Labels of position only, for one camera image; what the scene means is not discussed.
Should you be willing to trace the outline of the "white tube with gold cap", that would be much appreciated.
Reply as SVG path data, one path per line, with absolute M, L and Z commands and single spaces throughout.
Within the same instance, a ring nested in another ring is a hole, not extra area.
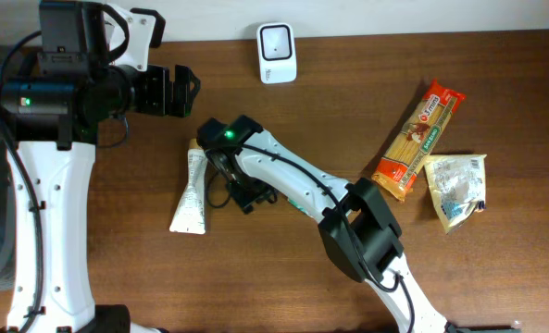
M 206 233 L 207 158 L 196 139 L 187 151 L 188 180 L 169 226 L 170 232 L 204 235 Z

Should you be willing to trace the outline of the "orange spaghetti packet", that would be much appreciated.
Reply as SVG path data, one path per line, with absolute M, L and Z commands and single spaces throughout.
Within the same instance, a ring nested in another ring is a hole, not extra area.
M 433 80 L 381 157 L 372 179 L 403 202 L 447 124 L 467 96 Z

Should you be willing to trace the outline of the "cream snack bag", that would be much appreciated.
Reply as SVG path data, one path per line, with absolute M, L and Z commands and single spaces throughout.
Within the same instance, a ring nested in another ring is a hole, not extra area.
M 434 209 L 446 234 L 486 208 L 486 154 L 434 154 L 424 169 Z

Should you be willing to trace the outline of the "green tissue packet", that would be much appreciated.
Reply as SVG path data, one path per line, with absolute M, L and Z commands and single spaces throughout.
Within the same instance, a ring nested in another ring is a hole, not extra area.
M 299 210 L 300 212 L 302 212 L 304 215 L 306 216 L 309 216 L 309 217 L 312 217 L 312 215 L 309 214 L 309 212 L 302 206 L 300 205 L 297 201 L 291 199 L 291 198 L 287 198 L 287 201 L 293 206 L 295 207 L 297 210 Z

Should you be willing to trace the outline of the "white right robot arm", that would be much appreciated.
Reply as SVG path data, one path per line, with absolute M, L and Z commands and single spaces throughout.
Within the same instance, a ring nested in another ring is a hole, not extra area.
M 196 139 L 244 213 L 284 195 L 310 216 L 332 263 L 353 281 L 367 283 L 400 331 L 455 331 L 414 279 L 402 230 L 370 180 L 352 183 L 318 169 L 247 116 L 230 124 L 210 118 Z

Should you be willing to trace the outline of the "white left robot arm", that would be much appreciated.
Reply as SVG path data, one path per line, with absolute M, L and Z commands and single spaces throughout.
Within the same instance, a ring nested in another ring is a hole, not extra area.
M 123 304 L 94 301 L 87 195 L 98 130 L 128 112 L 187 117 L 200 90 L 185 66 L 149 63 L 166 21 L 153 9 L 43 1 L 42 44 L 0 82 L 0 131 L 15 200 L 8 332 L 137 332 Z

